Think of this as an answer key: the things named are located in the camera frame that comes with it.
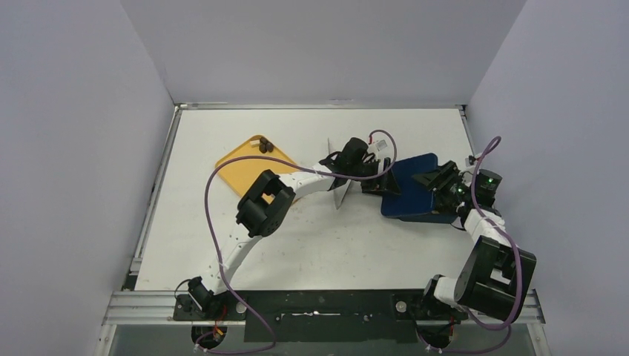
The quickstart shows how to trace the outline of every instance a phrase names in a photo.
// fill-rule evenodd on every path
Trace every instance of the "red wire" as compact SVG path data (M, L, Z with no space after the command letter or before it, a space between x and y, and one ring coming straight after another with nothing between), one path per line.
M220 315L218 319L214 321L214 329L212 329L212 335L216 336L216 331L218 330L218 322L223 320L227 315L227 306L223 306L223 313Z

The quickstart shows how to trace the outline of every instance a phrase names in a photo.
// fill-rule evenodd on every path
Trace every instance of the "glass panel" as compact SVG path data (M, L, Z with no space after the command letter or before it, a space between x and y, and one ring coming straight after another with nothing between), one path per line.
M231 326L228 336L217 349L241 350L263 346L264 343L243 343L244 326ZM190 355L194 344L190 337L190 326L118 326L113 339L110 356L156 356ZM475 325L455 328L452 349L478 350L499 343L505 332L488 332ZM373 340L362 343L278 343L267 352L257 355L425 355L425 346L420 343L396 343L388 340ZM527 326L513 326L509 342L492 356L535 355Z

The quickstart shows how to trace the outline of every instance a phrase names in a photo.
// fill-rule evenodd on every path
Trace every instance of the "black bracket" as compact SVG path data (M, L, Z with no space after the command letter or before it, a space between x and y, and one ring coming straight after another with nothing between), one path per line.
M456 163L448 161L434 171L414 174L412 178L435 198L435 211L456 214L459 205L469 196L470 189L463 183Z
M273 200L268 203L264 196ZM280 227L295 198L293 188L285 185L280 176L267 169L238 202L236 223L249 230L249 236L267 237Z
M180 294L177 296L175 302L175 309L173 312L173 320L175 321L205 321L212 320L219 316L223 306L227 307L227 314L223 318L224 320L245 320L246 311L239 313L236 305L238 301L230 297L220 298L220 303L217 308L217 312L212 316L206 316L206 313L199 308L194 300L187 294Z
M424 293L419 300L413 301L411 306L411 315L418 320L467 320L467 313L454 309L450 305L441 302L435 298L435 289L441 274L435 275L429 282Z
M383 161L383 169L386 169L390 165L391 159L385 158ZM378 163L376 162L372 175L376 175L377 172ZM398 181L395 180L395 176L391 170L376 179L364 180L360 183L360 188L365 194L374 194L379 196L384 194L402 195L402 190L398 185Z
M201 280L201 277L195 277L188 281L188 295L177 297L175 311L185 309L191 315L198 314L205 319L217 316L223 307L224 295L215 296L212 291L205 288Z
M522 262L522 295L516 318L524 305L537 263L534 254L520 248L518 251ZM491 278L494 269L509 283ZM516 262L511 247L480 236L456 282L455 300L487 316L506 320L516 302Z

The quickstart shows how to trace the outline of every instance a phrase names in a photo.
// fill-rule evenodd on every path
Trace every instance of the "wire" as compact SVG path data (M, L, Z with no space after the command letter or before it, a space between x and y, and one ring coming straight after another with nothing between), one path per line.
M465 355L481 355L481 354L486 354L488 352L492 352L495 351L497 349L500 349L502 346L504 346L507 341L509 341L509 339L511 338L511 325L509 325L507 328L507 334L504 336L504 339L502 339L502 341L500 343L495 344L494 346L488 347L486 349L481 349L481 350L457 350L457 349L439 349L437 347L434 347L432 345L430 345L428 342L426 342L424 340L424 338L421 336L421 332L422 330L419 329L419 326L417 325L417 322L415 321L415 315L412 313L412 311L410 311L410 309L406 310L409 315L411 316L413 325L415 326L415 332L417 333L417 336L419 337L419 340L421 340L421 342L423 342L426 346L427 346L427 351L434 351L434 352L439 352L439 353L444 353L444 354L465 354ZM428 330L423 330L424 334L440 334L443 330L447 329L448 327L450 327L450 336L452 336L453 333L453 329L454 329L454 325L460 323L459 321L454 320L454 317L450 318L450 323L445 325L443 328L441 328L438 332L430 332Z
M466 230L466 229L464 229L464 228L459 228L458 226L456 226L456 225L454 225L454 224L450 224L450 226L452 226L453 228L455 228L455 229L457 229L457 230L461 230L461 231L465 231L465 232L467 232L467 230Z
M515 263L516 263L516 300L513 303L513 307L511 308L511 312L509 313L509 316L502 324L490 325L490 324L483 323L468 308L465 308L465 311L470 316L470 318L474 320L479 326L487 330L502 330L504 328L507 328L509 325L511 325L511 323L513 323L513 321L516 319L516 314L518 313L518 308L520 306L520 302L522 301L522 261L520 258L520 251L518 250L518 245L516 244L515 240L506 231L499 228L498 225L496 225L496 223L493 220L491 220L489 217L487 217L487 215L485 215L481 207L478 206L478 201L476 200L476 178L478 177L478 171L481 168L481 163L483 162L483 159L488 154L490 154L493 150L495 150L496 147L498 147L501 140L502 140L502 137L496 136L493 139L491 139L489 144L487 144L487 147L483 150L483 153L476 161L476 166L474 167L474 173L472 174L472 183L471 183L472 203L474 204L474 208L476 208L476 210L478 211L478 214L481 215L481 217L483 217L484 219L486 219L500 235L502 235L505 239L507 239L507 241L509 241L509 244L511 245L511 249L513 250L513 256L515 258Z
M223 313L214 321L214 328L212 329L212 335L216 337L216 332L218 330L218 322L222 321L227 315L227 306L223 306Z
M175 300L177 300L177 291L179 290L179 288L183 285L183 283L188 283L188 282L190 282L189 279L182 280L181 283L179 283L179 285L175 288L175 291L173 292L173 294L175 294Z
M417 336L419 337L419 340L421 340L424 344L426 344L427 349L430 351L439 352L439 353L443 352L444 354L481 355L481 354L486 354L488 352L495 351L497 349L500 349L502 346L504 346L507 343L507 341L509 341L509 339L511 338L511 325L507 326L507 334L504 336L504 339L502 339L500 343L497 343L494 346L488 347L486 349L481 349L481 350L438 349L430 345L429 343L427 343L420 333L417 333Z
M359 181L360 180L375 179L375 178L383 176L388 171L390 171L391 168L393 167L393 165L395 164L395 161L398 158L398 146L395 144L395 140L393 139L393 136L391 136L391 134L386 132L385 130L373 130L371 133L369 133L369 141L370 142L373 140L373 138L372 138L373 134L376 134L376 133L385 134L391 140L391 144L393 145L393 159L391 161L391 165L387 166L379 174L376 174L376 175L373 175L373 176L369 176L369 177L354 177L354 176L347 176L345 174L336 174L336 173L316 171L316 170L311 169L311 168L304 168L304 167L301 167L299 165L295 165L293 163L286 162L286 161L283 161L281 159L278 159L278 158L275 158L275 157L270 157L270 156L241 156L241 157L236 157L236 158L233 158L233 159L229 159L229 160L221 163L220 165L218 165L218 167L216 167L214 169L214 171L210 174L210 177L208 178L208 182L205 184L205 194L204 194L204 197L203 197L203 200L204 200L203 205L205 207L205 218L208 221L208 228L210 229L210 235L212 236L212 241L214 242L214 247L215 247L216 253L217 253L217 260L218 260L220 277L223 280L223 283L225 283L225 287L230 291L230 293L234 296L234 298L236 298L236 300L241 302L262 323L264 328L273 337L273 341L272 341L272 343L270 345L259 347L259 348L256 348L256 349L250 349L250 350L243 350L243 351L215 351L215 350L212 350L212 349L204 349L204 351L210 352L210 353L216 354L216 355L244 355L244 354L251 354L251 353L255 353L255 352L261 352L261 351L266 351L266 350L272 349L272 348L275 347L275 344L277 343L277 335L273 331L273 328L269 325L269 323L266 322L266 320L264 320L264 317L262 317L262 315L260 315L260 313L255 311L255 309L253 309L249 304L247 304L247 302L240 295L238 295L238 293L236 293L236 291L229 284L228 279L225 277L225 270L223 268L223 254L221 254L221 252L220 252L220 247L218 245L218 239L217 239L216 233L214 232L214 226L212 225L212 219L210 217L210 208L209 208L209 204L208 204L208 198L209 198L209 193L210 193L210 184L212 183L212 180L214 179L214 177L218 174L218 172L221 169L223 169L226 165L229 165L231 163L238 162L238 161L243 161L245 159L263 159L263 160L267 160L267 161L278 162L278 163L281 163L283 165L287 165L289 167L292 167L292 168L295 168L295 169L299 169L300 171L309 172L309 173L313 173L313 174L319 174L319 175L325 176L325 177L334 177L334 178L359 180ZM197 338L195 347L198 347L200 342L204 338L209 336L209 335L212 335L212 332L206 332L205 334L199 336Z

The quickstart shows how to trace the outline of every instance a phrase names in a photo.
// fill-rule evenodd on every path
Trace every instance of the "yellow tray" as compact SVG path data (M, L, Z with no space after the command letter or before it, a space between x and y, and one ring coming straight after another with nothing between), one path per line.
M279 158L283 161L287 161L293 164L295 163L292 159L286 156L277 146L273 140L269 139L271 143L273 143L274 149L273 152L267 152L265 154L260 152L260 149L257 146L251 146L251 141L256 139L260 139L261 137L266 137L263 135L255 135L250 139L246 140L242 145L238 146L235 150L228 153L227 156L221 158L215 167L225 162L228 159L233 159L242 156L267 156ZM270 169L275 174L284 174L284 173L293 173L298 170L295 168L291 168L287 165L283 165L278 162L272 162L264 159L244 159L239 162L234 162L229 165L226 165L218 172L219 177L221 177L227 185L233 189L239 197L245 195L247 190L254 184L255 180L258 178L260 173L263 171Z

